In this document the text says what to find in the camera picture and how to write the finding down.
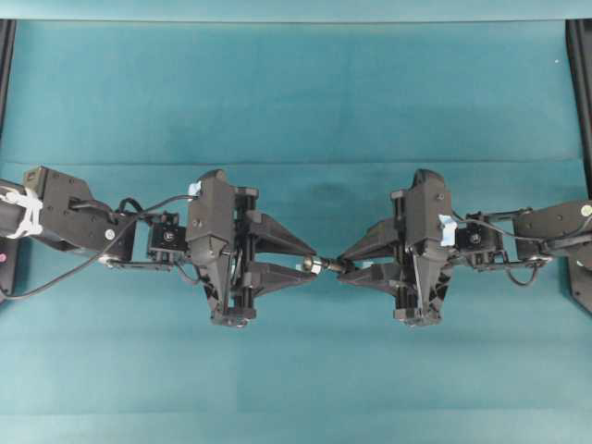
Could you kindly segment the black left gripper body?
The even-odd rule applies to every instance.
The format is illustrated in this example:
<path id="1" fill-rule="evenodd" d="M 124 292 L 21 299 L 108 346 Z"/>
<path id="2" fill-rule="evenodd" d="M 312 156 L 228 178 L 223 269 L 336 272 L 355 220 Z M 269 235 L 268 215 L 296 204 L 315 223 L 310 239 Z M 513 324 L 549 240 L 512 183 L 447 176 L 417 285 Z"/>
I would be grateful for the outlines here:
<path id="1" fill-rule="evenodd" d="M 186 242 L 191 263 L 203 283 L 211 321 L 222 327 L 245 327 L 256 317 L 253 292 L 241 284 L 254 259 L 247 213 L 258 190 L 228 183 L 224 170 L 203 174 L 189 188 Z"/>

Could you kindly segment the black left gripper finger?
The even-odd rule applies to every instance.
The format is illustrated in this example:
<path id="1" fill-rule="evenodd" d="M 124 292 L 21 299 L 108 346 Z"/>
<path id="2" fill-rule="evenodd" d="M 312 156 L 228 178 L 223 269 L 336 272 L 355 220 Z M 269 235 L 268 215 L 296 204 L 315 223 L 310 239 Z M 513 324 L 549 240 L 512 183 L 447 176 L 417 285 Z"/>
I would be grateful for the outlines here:
<path id="1" fill-rule="evenodd" d="M 296 237 L 272 216 L 257 210 L 249 210 L 245 215 L 248 233 L 254 236 L 254 249 L 257 253 L 316 255 L 312 247 Z"/>
<path id="2" fill-rule="evenodd" d="M 247 287 L 254 294 L 266 294 L 287 287 L 314 281 L 317 275 L 271 263 L 250 262 L 247 267 Z"/>

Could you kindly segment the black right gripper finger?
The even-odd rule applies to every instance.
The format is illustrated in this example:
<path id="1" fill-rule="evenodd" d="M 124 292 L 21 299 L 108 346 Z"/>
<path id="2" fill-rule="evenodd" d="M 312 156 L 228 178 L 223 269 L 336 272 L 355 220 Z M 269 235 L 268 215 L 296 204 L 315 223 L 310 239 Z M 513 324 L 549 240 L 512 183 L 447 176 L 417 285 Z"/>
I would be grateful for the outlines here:
<path id="1" fill-rule="evenodd" d="M 341 283 L 378 290 L 391 296 L 396 295 L 396 289 L 390 281 L 398 279 L 399 266 L 394 263 L 372 264 L 365 268 L 351 263 L 337 277 Z"/>
<path id="2" fill-rule="evenodd" d="M 339 256 L 343 261 L 360 261 L 393 255 L 398 242 L 398 227 L 394 217 L 375 223 L 366 233 Z"/>

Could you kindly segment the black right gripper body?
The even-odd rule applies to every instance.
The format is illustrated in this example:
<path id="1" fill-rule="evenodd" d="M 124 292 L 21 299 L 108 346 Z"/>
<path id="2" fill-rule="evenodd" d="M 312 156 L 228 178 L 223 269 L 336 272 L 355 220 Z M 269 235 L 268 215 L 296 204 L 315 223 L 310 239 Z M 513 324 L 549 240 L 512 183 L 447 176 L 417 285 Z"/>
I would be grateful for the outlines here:
<path id="1" fill-rule="evenodd" d="M 396 289 L 394 318 L 409 327 L 436 325 L 452 276 L 452 247 L 442 244 L 450 191 L 438 173 L 418 169 L 412 186 L 390 199 L 398 233 L 394 257 L 403 283 Z"/>

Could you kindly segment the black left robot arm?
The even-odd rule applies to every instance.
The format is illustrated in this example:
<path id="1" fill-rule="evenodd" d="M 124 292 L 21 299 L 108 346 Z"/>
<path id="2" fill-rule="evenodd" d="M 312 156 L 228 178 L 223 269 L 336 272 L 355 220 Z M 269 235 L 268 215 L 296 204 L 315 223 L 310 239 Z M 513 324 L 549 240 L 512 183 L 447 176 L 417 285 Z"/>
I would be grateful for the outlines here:
<path id="1" fill-rule="evenodd" d="M 203 286 L 212 323 L 241 328 L 256 317 L 256 297 L 315 279 L 305 268 L 257 261 L 259 253 L 315 255 L 257 210 L 258 197 L 255 188 L 229 184 L 223 170 L 209 171 L 183 195 L 188 223 L 181 225 L 161 203 L 144 208 L 126 198 L 112 208 L 94 199 L 84 180 L 38 166 L 21 184 L 1 183 L 1 243 L 14 249 L 33 238 L 119 269 L 176 268 L 184 275 L 191 265 L 196 275 L 187 280 Z"/>

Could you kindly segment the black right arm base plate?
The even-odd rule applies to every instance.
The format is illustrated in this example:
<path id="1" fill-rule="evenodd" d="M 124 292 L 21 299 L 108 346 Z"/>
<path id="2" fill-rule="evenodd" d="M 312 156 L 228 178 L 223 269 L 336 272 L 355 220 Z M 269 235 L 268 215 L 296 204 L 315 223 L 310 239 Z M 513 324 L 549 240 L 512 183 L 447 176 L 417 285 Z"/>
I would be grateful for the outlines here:
<path id="1" fill-rule="evenodd" d="M 568 256 L 570 292 L 573 299 L 589 314 L 591 304 L 591 243 L 576 247 Z"/>

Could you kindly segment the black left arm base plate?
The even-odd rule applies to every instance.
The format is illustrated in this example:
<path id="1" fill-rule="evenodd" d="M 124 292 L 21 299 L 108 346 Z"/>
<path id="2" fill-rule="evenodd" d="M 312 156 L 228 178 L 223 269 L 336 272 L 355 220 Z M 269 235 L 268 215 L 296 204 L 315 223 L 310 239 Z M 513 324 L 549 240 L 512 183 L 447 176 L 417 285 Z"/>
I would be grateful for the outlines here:
<path id="1" fill-rule="evenodd" d="M 1 302 L 20 299 L 20 296 L 13 294 L 20 244 L 20 239 L 1 238 Z"/>

